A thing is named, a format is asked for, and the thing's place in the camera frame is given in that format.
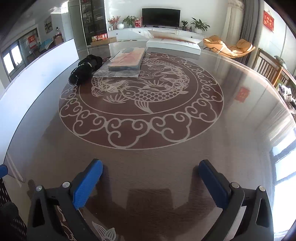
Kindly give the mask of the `red flower vase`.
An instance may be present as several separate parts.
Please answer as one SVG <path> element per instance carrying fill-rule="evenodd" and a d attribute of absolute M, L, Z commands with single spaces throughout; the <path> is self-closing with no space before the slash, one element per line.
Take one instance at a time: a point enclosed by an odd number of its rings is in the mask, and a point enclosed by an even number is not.
<path fill-rule="evenodd" d="M 108 20 L 109 25 L 111 25 L 112 30 L 117 29 L 118 22 L 120 20 L 120 16 L 113 16 Z"/>

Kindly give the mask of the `grey curtain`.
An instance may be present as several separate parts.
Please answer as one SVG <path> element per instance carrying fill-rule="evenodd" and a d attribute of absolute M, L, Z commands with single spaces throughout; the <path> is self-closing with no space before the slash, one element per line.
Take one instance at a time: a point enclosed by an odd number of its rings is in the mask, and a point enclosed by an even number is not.
<path fill-rule="evenodd" d="M 255 46 L 255 50 L 239 58 L 239 62 L 252 68 L 261 37 L 263 26 L 263 0 L 246 0 L 244 3 L 243 22 L 240 32 L 240 39 L 244 39 Z"/>

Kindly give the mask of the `black flat television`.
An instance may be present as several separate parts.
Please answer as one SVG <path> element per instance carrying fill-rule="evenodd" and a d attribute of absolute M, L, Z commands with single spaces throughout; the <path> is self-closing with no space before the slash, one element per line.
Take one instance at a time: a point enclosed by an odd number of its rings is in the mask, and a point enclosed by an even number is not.
<path fill-rule="evenodd" d="M 179 9 L 142 8 L 142 24 L 145 26 L 179 27 Z"/>

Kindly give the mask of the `green potted plant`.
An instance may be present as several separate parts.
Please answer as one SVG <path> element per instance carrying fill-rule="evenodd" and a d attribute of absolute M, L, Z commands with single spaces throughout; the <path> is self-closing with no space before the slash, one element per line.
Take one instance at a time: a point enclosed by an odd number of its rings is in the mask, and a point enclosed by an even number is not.
<path fill-rule="evenodd" d="M 134 28 L 136 20 L 138 20 L 136 16 L 127 16 L 126 18 L 123 19 L 122 23 L 127 28 Z"/>
<path fill-rule="evenodd" d="M 194 32 L 197 34 L 202 34 L 207 32 L 210 26 L 206 22 L 202 22 L 200 19 L 192 18 L 191 25 L 194 26 Z"/>

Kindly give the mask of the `red wall decoration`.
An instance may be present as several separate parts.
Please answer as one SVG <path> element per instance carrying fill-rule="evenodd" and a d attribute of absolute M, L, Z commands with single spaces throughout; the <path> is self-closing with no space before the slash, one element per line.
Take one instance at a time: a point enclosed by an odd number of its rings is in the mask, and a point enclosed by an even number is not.
<path fill-rule="evenodd" d="M 269 11 L 263 11 L 263 25 L 270 31 L 274 31 L 274 18 Z"/>

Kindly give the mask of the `cardboard box on floor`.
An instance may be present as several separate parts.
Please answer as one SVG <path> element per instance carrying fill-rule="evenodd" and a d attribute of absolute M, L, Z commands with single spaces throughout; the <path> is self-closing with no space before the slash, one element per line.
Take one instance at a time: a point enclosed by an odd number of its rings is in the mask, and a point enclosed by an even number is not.
<path fill-rule="evenodd" d="M 95 46 L 99 46 L 99 45 L 107 45 L 110 43 L 115 43 L 117 42 L 117 38 L 116 37 L 110 37 L 110 38 L 106 38 L 106 39 L 102 39 L 99 41 L 95 41 L 91 43 L 91 47 L 95 47 Z"/>

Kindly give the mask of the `small dark potted plant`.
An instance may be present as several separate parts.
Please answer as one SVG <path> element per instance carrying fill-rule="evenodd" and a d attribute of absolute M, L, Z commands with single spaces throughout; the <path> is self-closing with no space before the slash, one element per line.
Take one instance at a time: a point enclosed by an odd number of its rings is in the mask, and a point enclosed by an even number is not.
<path fill-rule="evenodd" d="M 183 31 L 186 31 L 186 30 L 187 30 L 188 22 L 185 21 L 185 20 L 182 20 L 181 23 L 182 23 L 182 30 L 183 30 Z"/>

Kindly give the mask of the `wooden dining chair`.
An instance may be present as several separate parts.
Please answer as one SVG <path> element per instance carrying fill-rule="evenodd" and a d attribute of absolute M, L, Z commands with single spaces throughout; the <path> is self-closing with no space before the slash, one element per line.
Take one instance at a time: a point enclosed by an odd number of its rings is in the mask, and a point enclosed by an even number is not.
<path fill-rule="evenodd" d="M 264 76 L 276 87 L 282 71 L 282 66 L 273 56 L 259 49 L 252 67 L 253 70 Z"/>

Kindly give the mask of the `black glass display cabinet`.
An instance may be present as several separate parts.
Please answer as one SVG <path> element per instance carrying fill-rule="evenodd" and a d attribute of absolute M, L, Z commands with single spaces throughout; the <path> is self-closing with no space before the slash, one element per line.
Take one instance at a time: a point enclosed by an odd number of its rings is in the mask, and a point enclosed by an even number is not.
<path fill-rule="evenodd" d="M 92 37 L 107 33 L 104 0 L 81 0 L 80 11 L 86 45 L 91 45 Z"/>

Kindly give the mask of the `green potted plant right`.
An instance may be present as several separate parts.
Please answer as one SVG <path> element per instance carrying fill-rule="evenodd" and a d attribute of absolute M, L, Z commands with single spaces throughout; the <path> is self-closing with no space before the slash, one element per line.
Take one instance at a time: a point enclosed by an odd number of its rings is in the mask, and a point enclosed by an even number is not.
<path fill-rule="evenodd" d="M 202 34 L 207 32 L 210 26 L 206 22 L 202 22 L 200 19 L 192 18 L 191 25 L 194 26 L 194 32 L 197 34 Z"/>

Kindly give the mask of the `framed wall painting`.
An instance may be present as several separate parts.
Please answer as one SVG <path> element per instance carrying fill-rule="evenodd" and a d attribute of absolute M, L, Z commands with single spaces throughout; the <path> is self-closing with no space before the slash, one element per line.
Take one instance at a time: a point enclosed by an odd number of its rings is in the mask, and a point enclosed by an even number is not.
<path fill-rule="evenodd" d="M 48 16 L 48 18 L 46 18 L 44 20 L 44 28 L 45 28 L 45 33 L 48 34 L 53 30 L 53 26 L 52 26 L 52 17 Z"/>

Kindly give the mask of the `green potted plant left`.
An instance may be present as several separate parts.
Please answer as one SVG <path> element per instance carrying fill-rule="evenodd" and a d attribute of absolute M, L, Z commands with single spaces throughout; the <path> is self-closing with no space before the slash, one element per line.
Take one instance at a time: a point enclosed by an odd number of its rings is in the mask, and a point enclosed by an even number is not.
<path fill-rule="evenodd" d="M 127 16 L 126 18 L 123 19 L 122 23 L 127 28 L 134 28 L 136 20 L 138 20 L 136 16 Z"/>

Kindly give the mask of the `orange lounge chair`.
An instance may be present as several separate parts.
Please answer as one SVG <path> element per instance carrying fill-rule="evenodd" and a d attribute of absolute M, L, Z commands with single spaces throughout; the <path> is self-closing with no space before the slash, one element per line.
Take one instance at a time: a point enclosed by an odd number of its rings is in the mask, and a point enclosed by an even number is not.
<path fill-rule="evenodd" d="M 203 44 L 209 51 L 231 59 L 243 57 L 255 50 L 255 46 L 245 39 L 240 39 L 233 46 L 227 46 L 217 35 L 204 38 Z"/>

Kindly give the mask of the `white tv cabinet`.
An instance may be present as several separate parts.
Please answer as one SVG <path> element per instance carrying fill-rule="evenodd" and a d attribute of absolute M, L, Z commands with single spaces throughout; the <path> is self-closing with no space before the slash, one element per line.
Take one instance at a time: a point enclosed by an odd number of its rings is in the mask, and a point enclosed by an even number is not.
<path fill-rule="evenodd" d="M 111 30 L 108 37 L 116 37 L 117 41 L 147 41 L 152 37 L 169 37 L 177 40 L 188 40 L 203 47 L 204 35 L 195 32 L 166 28 L 127 28 Z"/>

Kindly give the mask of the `packaged pink item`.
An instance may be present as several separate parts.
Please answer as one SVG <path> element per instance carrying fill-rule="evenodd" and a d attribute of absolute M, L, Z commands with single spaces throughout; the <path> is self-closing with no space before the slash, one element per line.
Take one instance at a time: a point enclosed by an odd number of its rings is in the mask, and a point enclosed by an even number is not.
<path fill-rule="evenodd" d="M 132 47 L 120 50 L 115 56 L 107 60 L 94 74 L 93 77 L 137 78 L 140 73 L 142 60 L 146 53 L 144 47 Z"/>

